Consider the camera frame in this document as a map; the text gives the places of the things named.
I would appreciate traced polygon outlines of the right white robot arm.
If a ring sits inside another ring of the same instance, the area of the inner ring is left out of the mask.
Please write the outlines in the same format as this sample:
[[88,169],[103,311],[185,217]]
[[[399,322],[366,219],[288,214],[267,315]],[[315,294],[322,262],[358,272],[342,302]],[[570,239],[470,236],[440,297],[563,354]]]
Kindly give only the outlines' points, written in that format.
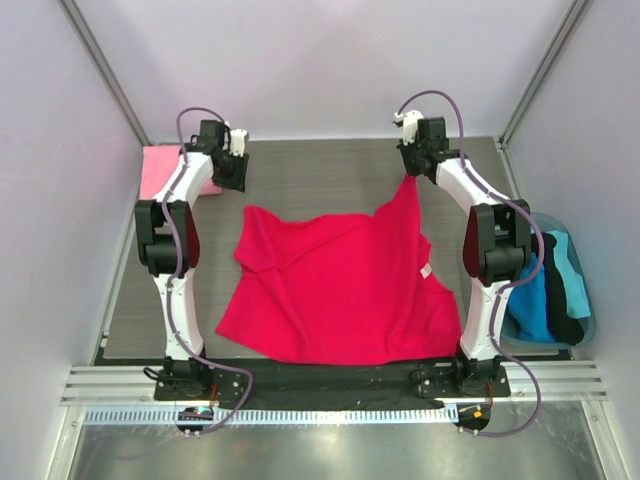
[[471,278],[467,321],[447,375],[455,391],[479,396],[498,380],[499,336],[513,283],[531,260],[530,213],[525,201],[511,202],[452,149],[442,117],[417,110],[396,113],[402,130],[397,145],[406,172],[426,176],[449,194],[467,216],[462,261]]

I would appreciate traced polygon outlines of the red t shirt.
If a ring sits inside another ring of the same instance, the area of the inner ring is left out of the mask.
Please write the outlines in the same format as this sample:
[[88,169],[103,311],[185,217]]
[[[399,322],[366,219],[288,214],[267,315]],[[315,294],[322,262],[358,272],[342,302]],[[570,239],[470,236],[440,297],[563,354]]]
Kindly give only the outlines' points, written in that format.
[[285,363],[452,356],[461,322],[430,252],[412,177],[370,215],[287,222],[248,206],[234,253],[241,277],[216,331]]

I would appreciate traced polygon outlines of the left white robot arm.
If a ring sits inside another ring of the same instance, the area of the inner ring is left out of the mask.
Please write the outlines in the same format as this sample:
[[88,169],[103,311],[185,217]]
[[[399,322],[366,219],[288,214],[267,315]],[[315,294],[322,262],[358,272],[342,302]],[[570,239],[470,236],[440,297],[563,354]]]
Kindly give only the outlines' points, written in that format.
[[178,140],[145,148],[134,207],[138,257],[158,292],[166,331],[161,369],[144,371],[158,400],[203,399],[214,387],[195,306],[200,240],[193,207],[210,189],[244,191],[249,162],[247,131],[217,114]]

